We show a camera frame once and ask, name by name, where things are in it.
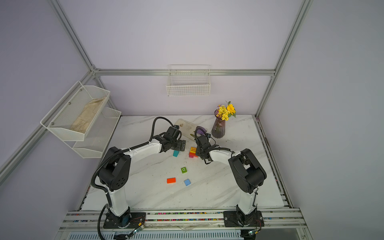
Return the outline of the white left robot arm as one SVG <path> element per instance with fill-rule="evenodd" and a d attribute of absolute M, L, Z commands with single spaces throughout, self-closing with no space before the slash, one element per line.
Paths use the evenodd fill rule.
<path fill-rule="evenodd" d="M 91 186 L 103 190 L 107 197 L 105 228 L 126 228 L 131 222 L 140 222 L 131 215 L 126 199 L 125 184 L 129 179 L 131 163 L 168 150 L 183 151 L 185 141 L 180 140 L 181 134 L 180 127 L 172 125 L 156 136 L 152 131 L 150 140 L 145 143 L 124 150 L 109 148 L 91 180 Z"/>

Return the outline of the green wood block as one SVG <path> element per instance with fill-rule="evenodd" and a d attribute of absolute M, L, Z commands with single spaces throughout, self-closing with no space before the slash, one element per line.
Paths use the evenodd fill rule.
<path fill-rule="evenodd" d="M 182 171 L 182 173 L 183 173 L 183 174 L 185 174 L 185 173 L 187 173 L 187 172 L 188 172 L 188 170 L 187 170 L 187 168 L 186 168 L 186 167 L 183 167 L 183 168 L 181 168 L 181 171 Z"/>

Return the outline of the red orange block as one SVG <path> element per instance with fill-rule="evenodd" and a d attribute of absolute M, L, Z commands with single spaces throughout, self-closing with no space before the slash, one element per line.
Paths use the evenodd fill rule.
<path fill-rule="evenodd" d="M 173 184 L 176 182 L 176 178 L 168 178 L 167 179 L 167 184 Z"/>

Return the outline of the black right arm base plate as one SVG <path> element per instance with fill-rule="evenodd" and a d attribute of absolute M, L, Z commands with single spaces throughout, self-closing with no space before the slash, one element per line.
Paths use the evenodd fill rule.
<path fill-rule="evenodd" d="M 254 210 L 248 215 L 241 211 L 224 211 L 225 227 L 264 227 L 262 212 Z"/>

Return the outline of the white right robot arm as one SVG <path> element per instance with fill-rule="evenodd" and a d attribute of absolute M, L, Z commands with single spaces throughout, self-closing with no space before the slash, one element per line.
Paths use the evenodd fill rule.
<path fill-rule="evenodd" d="M 263 227 L 264 219 L 258 210 L 257 196 L 267 173 L 250 149 L 233 151 L 210 143 L 210 135 L 195 136 L 197 156 L 205 164 L 219 162 L 227 164 L 233 173 L 241 196 L 235 211 L 225 211 L 226 227 Z"/>

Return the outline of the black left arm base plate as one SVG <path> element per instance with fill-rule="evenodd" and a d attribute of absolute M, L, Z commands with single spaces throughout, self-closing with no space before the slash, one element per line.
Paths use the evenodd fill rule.
<path fill-rule="evenodd" d="M 145 212 L 133 212 L 123 214 L 120 217 L 115 216 L 111 211 L 106 213 L 104 229 L 136 229 L 145 224 Z"/>

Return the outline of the yellow red striped block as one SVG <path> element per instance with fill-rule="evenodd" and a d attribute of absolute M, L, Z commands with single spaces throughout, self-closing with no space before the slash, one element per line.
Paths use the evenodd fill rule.
<path fill-rule="evenodd" d="M 197 148 L 191 147 L 190 153 L 191 154 L 196 154 Z"/>

